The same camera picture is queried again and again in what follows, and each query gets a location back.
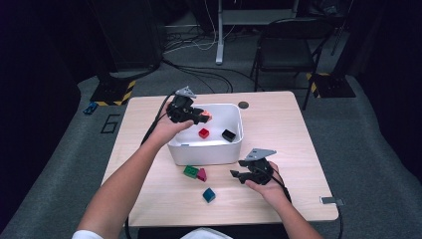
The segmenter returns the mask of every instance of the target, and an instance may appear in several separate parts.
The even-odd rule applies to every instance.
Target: chair seat
[[[261,44],[260,70],[291,72],[312,71],[315,62],[306,40],[265,39]]]

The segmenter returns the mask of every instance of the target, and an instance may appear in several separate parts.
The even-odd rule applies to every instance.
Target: red block
[[[207,137],[210,134],[210,131],[208,131],[205,128],[202,128],[201,130],[199,130],[198,133],[199,133],[199,136],[200,137],[205,138],[205,137]]]
[[[205,169],[204,168],[200,168],[199,171],[198,171],[198,173],[196,174],[196,177],[199,180],[206,181],[207,180],[207,174],[205,173]]]

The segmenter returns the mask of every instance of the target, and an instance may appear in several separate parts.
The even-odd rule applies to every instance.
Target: person's left hand
[[[193,126],[193,120],[185,122],[173,122],[166,114],[170,102],[167,102],[161,113],[161,119],[158,121],[154,131],[149,138],[156,140],[161,146],[168,143],[180,131]]]

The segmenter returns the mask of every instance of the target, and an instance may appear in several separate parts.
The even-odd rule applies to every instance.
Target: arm
[[[273,169],[278,171],[278,167],[270,162]],[[322,238],[319,233],[314,230],[307,220],[299,213],[299,211],[287,199],[282,187],[274,180],[266,185],[259,185],[251,180],[245,182],[253,190],[259,192],[264,199],[277,211],[286,231],[291,239],[296,238]]]
[[[167,116],[163,117],[149,139],[97,191],[78,230],[93,231],[103,238],[117,238],[158,151],[178,132],[192,125],[192,120],[174,123]]]

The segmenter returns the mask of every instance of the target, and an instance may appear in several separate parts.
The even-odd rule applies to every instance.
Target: forearm
[[[275,209],[282,219],[290,239],[322,238],[289,201],[283,201]]]
[[[161,144],[147,140],[98,190],[78,227],[116,238]]]

